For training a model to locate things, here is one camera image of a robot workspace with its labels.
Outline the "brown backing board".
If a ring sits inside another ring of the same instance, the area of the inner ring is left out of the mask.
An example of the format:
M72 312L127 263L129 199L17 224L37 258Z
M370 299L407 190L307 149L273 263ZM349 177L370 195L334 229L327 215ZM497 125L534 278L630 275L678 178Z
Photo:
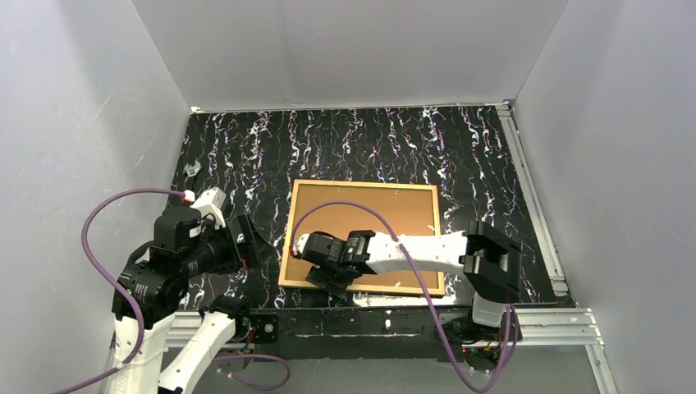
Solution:
M365 205L379 213L397 235L431 236L441 233L437 187L349 181L297 180L293 186L286 236L311 208L325 202L345 200ZM350 231L387 229L372 214L347 205L332 205L312 213L301 224L297 236L324 231L345 239ZM378 275L364 275L347 287L348 291L422 295L411 268Z

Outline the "green picture frame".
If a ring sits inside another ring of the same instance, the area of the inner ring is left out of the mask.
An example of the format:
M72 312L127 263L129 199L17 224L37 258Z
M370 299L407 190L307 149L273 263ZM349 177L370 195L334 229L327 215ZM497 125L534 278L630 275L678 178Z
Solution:
M399 236L431 236L441 233L438 197L437 187L429 185L295 180L278 285L315 288L305 280L310 264L291 257L289 252L293 226L315 206L337 200L362 204L379 213ZM385 226L371 213L337 204L310 214L300 224L296 235L324 231L345 239L350 231L358 230L388 233Z

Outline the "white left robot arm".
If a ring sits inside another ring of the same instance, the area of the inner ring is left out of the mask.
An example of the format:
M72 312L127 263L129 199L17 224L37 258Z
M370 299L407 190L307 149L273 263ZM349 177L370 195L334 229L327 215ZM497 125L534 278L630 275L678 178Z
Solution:
M165 209L153 225L153 239L128 258L117 281L143 319L125 296L114 295L118 371L108 378L107 393L190 393L225 343L250 343L257 328L248 304L219 295L199 311L199 328L178 356L162 366L167 334L190 279L254 268L271 254L248 216L237 216L240 235L234 234L224 216L228 206L226 194L214 187L188 206Z

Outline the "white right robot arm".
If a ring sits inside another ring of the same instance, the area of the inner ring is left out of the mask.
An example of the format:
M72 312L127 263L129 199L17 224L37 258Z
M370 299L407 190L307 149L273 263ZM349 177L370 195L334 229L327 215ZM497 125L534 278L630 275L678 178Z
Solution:
M290 253L310 263L308 282L336 297L364 275L417 269L465 276L474 288L471 318L479 326L499 328L506 306L520 300L522 245L483 221L434 236L362 230L342 240L313 231L291 242Z

